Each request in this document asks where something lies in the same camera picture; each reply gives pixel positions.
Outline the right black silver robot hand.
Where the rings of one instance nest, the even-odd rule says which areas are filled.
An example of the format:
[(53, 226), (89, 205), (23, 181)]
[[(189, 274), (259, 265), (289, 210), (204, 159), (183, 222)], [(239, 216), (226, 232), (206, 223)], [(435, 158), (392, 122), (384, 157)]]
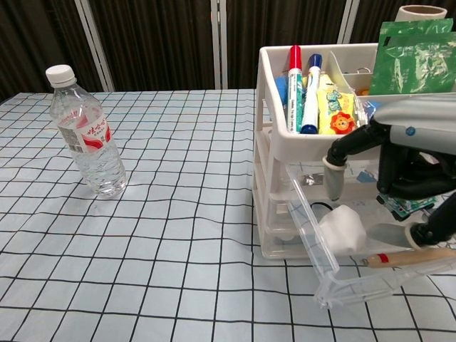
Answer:
[(377, 224), (374, 239), (420, 250), (455, 235), (455, 94), (417, 95), (383, 104), (370, 121), (335, 140), (323, 157), (330, 200), (343, 192), (348, 156), (380, 147), (377, 190), (404, 200), (450, 196), (426, 222)]

